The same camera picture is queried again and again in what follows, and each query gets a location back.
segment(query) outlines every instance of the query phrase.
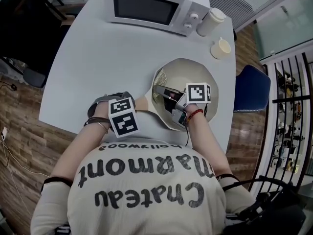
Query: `beige t-shirt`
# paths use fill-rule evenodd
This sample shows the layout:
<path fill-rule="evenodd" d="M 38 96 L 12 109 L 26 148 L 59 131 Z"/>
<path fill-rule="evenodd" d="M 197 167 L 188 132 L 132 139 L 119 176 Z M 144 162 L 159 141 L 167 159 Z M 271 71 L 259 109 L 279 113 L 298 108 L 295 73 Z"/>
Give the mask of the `beige t-shirt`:
<path fill-rule="evenodd" d="M 255 201 L 243 187 L 224 193 L 233 182 L 218 181 L 188 147 L 104 143 L 84 158 L 71 187 L 44 184 L 31 234 L 220 234 L 226 212 Z"/>

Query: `white mug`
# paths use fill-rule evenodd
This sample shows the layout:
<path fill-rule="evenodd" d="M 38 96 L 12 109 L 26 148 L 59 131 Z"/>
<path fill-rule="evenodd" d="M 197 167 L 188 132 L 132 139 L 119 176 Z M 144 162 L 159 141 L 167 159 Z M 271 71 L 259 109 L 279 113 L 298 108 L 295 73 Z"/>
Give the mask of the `white mug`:
<path fill-rule="evenodd" d="M 231 52 L 229 43 L 220 37 L 220 39 L 211 47 L 211 54 L 216 59 L 226 57 Z"/>

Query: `blue chair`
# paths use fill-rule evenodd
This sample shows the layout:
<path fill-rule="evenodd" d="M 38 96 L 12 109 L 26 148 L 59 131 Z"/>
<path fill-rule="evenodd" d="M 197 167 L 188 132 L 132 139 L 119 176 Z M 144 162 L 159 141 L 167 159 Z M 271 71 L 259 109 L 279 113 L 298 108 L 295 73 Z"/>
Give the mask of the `blue chair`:
<path fill-rule="evenodd" d="M 234 112 L 258 112 L 268 105 L 270 78 L 252 65 L 236 76 Z"/>

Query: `bowl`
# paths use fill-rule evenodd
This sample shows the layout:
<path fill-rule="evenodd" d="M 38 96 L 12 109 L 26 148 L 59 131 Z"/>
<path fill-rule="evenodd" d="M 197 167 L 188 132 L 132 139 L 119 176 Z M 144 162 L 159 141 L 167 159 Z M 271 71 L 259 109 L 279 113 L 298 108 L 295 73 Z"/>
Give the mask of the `bowl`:
<path fill-rule="evenodd" d="M 164 86 L 182 92 L 186 88 L 186 83 L 208 83 L 211 86 L 212 102 L 208 104 L 206 119 L 209 122 L 215 116 L 219 104 L 219 89 L 213 76 L 203 64 L 185 58 L 175 59 L 156 71 L 152 85 L 161 69 L 164 69 L 167 78 Z M 151 97 L 149 100 L 151 100 L 155 108 L 153 112 L 160 117 L 168 128 L 176 131 L 185 131 L 184 128 L 172 122 L 172 114 L 165 110 L 163 100 L 159 100 L 158 103 L 153 100 L 152 91 L 150 91 Z M 205 104 L 198 104 L 198 106 L 203 110 L 205 108 Z"/>

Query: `black chair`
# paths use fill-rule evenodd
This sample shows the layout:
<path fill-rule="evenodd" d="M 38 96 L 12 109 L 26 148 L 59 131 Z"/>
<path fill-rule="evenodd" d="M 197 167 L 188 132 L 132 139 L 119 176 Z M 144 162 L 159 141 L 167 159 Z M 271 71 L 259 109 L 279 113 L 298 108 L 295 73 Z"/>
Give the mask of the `black chair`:
<path fill-rule="evenodd" d="M 61 26 L 62 21 L 47 5 L 50 4 L 46 0 L 0 1 L 0 57 L 26 63 L 23 78 L 38 88 L 45 85 L 55 55 L 70 27 Z"/>

